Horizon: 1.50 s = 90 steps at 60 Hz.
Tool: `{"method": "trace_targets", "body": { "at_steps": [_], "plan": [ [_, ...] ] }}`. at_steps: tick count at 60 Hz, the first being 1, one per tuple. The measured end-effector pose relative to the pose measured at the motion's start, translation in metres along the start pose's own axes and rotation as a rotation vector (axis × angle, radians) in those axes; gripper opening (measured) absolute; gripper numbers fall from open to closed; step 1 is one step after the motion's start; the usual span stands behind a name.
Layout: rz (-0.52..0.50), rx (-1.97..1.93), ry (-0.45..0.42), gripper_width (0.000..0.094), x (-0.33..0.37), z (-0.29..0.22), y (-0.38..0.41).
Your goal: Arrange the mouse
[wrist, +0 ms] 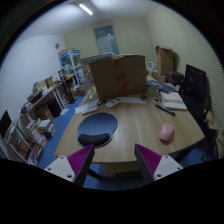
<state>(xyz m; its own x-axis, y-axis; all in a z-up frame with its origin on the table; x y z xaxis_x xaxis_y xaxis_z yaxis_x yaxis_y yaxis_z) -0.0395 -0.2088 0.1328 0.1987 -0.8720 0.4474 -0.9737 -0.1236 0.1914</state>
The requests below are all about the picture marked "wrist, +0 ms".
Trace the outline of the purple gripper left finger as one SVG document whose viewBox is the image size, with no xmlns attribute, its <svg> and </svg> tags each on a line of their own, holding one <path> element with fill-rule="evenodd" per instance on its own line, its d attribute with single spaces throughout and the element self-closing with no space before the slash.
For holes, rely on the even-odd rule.
<svg viewBox="0 0 224 224">
<path fill-rule="evenodd" d="M 94 154 L 94 146 L 86 146 L 68 157 L 59 156 L 45 168 L 45 171 L 82 186 Z"/>
</svg>

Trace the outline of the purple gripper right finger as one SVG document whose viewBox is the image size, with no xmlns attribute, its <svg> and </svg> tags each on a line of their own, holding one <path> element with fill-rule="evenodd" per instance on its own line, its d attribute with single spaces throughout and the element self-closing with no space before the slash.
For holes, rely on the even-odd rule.
<svg viewBox="0 0 224 224">
<path fill-rule="evenodd" d="M 135 145 L 134 154 L 145 183 L 160 180 L 182 169 L 171 156 L 161 156 L 139 144 Z"/>
</svg>

